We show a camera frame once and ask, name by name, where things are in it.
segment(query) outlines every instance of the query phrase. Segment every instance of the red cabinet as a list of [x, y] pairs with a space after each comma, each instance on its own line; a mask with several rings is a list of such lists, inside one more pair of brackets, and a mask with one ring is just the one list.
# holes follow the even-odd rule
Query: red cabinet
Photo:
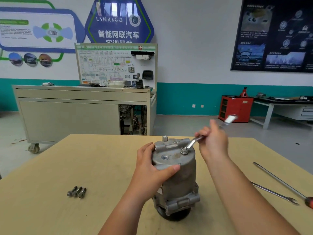
[[248, 123], [250, 120], [252, 103], [252, 97], [223, 95], [218, 118], [225, 121], [230, 114], [235, 114], [238, 115], [238, 119], [234, 122]]

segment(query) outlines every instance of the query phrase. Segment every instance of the desk leg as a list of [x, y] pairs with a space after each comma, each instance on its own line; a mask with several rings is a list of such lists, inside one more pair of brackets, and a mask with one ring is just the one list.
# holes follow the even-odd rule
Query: desk leg
[[264, 126], [263, 126], [264, 130], [267, 130], [268, 128], [269, 121], [271, 120], [271, 117], [272, 117], [273, 109], [274, 109], [274, 104], [269, 104], [265, 121], [264, 121]]

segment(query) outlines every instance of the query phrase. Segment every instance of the red screwdriver handle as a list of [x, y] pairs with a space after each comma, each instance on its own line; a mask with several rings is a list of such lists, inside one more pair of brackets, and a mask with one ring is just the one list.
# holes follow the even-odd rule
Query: red screwdriver handle
[[306, 206], [308, 206], [311, 209], [313, 209], [313, 197], [307, 197], [305, 199], [305, 203], [306, 203]]

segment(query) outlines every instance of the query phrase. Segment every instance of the teal wall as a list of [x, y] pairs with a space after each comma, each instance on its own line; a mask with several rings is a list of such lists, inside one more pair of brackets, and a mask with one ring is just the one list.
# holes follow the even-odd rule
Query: teal wall
[[[41, 85], [53, 82], [57, 86], [77, 86], [77, 80], [37, 80], [0, 78], [0, 111], [17, 111], [12, 85]], [[247, 86], [248, 95], [263, 92], [267, 96], [292, 97], [313, 95], [309, 86], [259, 86], [227, 84], [163, 83], [157, 84], [157, 113], [165, 115], [218, 115], [221, 95], [239, 95]], [[253, 105], [251, 115], [263, 116], [266, 106]]]

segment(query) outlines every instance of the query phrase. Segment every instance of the wooden tabletop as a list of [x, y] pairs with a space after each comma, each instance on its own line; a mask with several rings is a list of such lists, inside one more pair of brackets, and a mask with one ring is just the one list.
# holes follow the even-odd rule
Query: wooden tabletop
[[[1, 234], [97, 234], [131, 180], [137, 149], [159, 140], [161, 136], [69, 135], [0, 180]], [[138, 235], [236, 234], [197, 146], [195, 150], [201, 201], [187, 218], [170, 222], [149, 200]], [[313, 175], [253, 138], [230, 138], [229, 153], [252, 182], [298, 200], [300, 206], [295, 206], [260, 191], [301, 234], [312, 234], [313, 210], [252, 162], [307, 196], [313, 196]], [[74, 186], [87, 187], [84, 199], [67, 197]]]

